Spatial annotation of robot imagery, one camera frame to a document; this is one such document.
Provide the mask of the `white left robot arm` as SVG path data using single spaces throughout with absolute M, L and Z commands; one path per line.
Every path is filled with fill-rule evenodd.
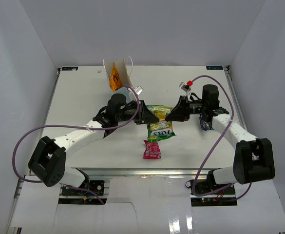
M 101 108 L 82 129 L 54 139 L 42 137 L 29 160 L 28 168 L 47 187 L 63 184 L 83 195 L 89 190 L 88 176 L 78 168 L 67 166 L 67 158 L 90 143 L 109 136 L 123 121 L 150 124 L 158 122 L 159 118 L 148 110 L 143 100 L 127 103 L 123 94 L 114 94 L 107 106 Z

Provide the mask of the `green yellow Fox's candy bag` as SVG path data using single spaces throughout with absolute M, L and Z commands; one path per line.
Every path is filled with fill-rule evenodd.
M 165 118 L 171 113 L 172 107 L 164 105 L 147 105 L 148 110 L 159 118 L 159 122 L 147 125 L 148 142 L 154 143 L 176 136 L 171 121 Z

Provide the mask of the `blue snack bag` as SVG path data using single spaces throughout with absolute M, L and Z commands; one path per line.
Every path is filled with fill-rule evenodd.
M 199 115 L 199 122 L 200 122 L 200 128 L 202 130 L 204 130 L 204 131 L 213 130 L 211 122 L 206 122 L 203 119 L 203 115 L 202 114 Z

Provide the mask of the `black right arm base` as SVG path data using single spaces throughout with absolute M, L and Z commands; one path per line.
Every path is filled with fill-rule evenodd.
M 212 194 L 206 196 L 196 196 L 192 192 L 194 180 L 188 180 L 185 183 L 185 187 L 190 191 L 190 200 L 192 207 L 216 207 L 216 206 L 237 206 L 236 191 L 234 186 L 230 186 L 225 190 L 215 192 L 215 190 L 223 187 L 223 185 L 217 185 L 213 188 L 209 188 L 208 184 L 204 180 L 198 180 L 195 186 L 195 192 L 198 195 L 212 192 Z

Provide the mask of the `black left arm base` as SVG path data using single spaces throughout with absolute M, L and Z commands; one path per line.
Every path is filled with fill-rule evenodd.
M 80 188 L 62 186 L 59 203 L 72 205 L 104 205 L 107 200 L 104 196 L 104 180 L 87 180 Z

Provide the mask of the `orange Kettle chips bag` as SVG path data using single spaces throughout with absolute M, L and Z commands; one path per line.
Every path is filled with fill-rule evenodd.
M 122 84 L 122 81 L 121 81 L 121 78 L 120 78 L 120 75 L 116 68 L 115 63 L 113 63 L 113 67 L 110 73 L 109 85 L 113 92 L 123 87 L 123 84 Z

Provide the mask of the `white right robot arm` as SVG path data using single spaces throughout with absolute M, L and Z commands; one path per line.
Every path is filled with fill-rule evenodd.
M 219 132 L 220 138 L 225 138 L 235 150 L 233 165 L 209 171 L 204 181 L 194 180 L 191 185 L 192 194 L 216 195 L 235 183 L 251 184 L 275 177 L 271 141 L 254 136 L 233 122 L 233 114 L 220 106 L 216 85 L 204 85 L 202 97 L 198 100 L 180 96 L 166 120 L 183 122 L 189 120 L 191 115 L 199 115 L 201 126 Z

